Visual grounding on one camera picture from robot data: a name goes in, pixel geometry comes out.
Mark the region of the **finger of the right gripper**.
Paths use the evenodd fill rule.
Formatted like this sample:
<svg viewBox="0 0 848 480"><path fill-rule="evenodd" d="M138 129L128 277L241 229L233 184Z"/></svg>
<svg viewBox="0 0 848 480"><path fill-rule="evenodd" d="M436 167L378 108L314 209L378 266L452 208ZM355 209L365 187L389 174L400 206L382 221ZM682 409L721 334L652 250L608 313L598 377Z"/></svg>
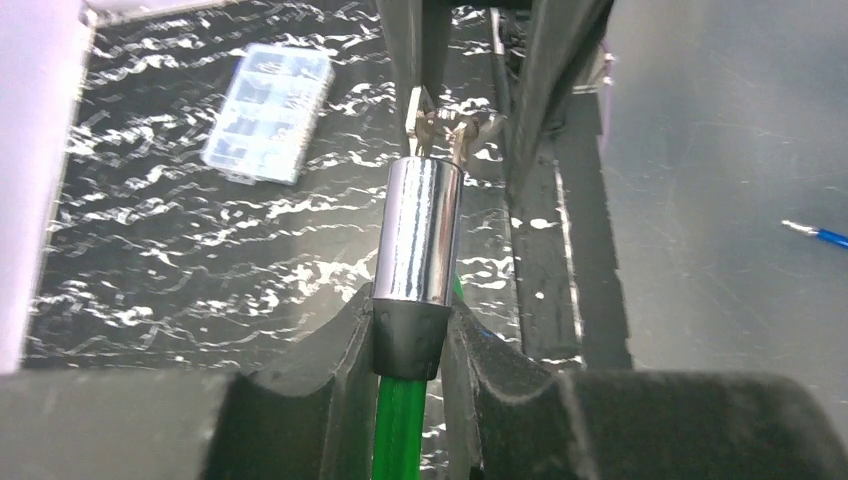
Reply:
<svg viewBox="0 0 848 480"><path fill-rule="evenodd" d="M523 1L531 14L525 57L508 119L504 164L510 199L520 196L546 122L571 95L606 33L612 0Z"/></svg>
<svg viewBox="0 0 848 480"><path fill-rule="evenodd" d="M395 83L400 152L408 156L405 120L412 89L425 87L433 103L440 104L452 6L437 0L377 0L376 7Z"/></svg>

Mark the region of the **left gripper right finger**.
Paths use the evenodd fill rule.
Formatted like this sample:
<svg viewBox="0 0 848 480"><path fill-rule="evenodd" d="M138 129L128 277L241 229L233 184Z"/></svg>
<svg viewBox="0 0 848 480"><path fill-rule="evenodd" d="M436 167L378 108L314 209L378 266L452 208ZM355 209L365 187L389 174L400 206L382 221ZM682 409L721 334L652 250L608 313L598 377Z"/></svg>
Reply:
<svg viewBox="0 0 848 480"><path fill-rule="evenodd" d="M453 308L442 358L453 479L843 479L815 398L763 373L550 371Z"/></svg>

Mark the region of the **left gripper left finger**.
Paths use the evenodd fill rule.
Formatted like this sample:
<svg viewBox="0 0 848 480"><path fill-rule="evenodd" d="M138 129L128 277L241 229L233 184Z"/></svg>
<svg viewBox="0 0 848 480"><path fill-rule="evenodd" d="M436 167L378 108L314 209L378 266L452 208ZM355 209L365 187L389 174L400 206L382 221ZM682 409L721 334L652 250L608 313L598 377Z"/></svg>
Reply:
<svg viewBox="0 0 848 480"><path fill-rule="evenodd" d="M262 369L1 379L5 479L366 479L370 286Z"/></svg>

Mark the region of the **green cable lock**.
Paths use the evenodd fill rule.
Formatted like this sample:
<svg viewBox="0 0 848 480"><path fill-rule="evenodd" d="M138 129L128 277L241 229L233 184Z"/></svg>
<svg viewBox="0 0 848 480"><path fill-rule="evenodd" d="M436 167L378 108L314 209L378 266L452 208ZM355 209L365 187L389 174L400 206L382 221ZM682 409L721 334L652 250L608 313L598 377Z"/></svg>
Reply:
<svg viewBox="0 0 848 480"><path fill-rule="evenodd" d="M462 170L443 160L405 157L389 171L372 293L375 479L420 475L427 384L455 296L462 185Z"/></svg>

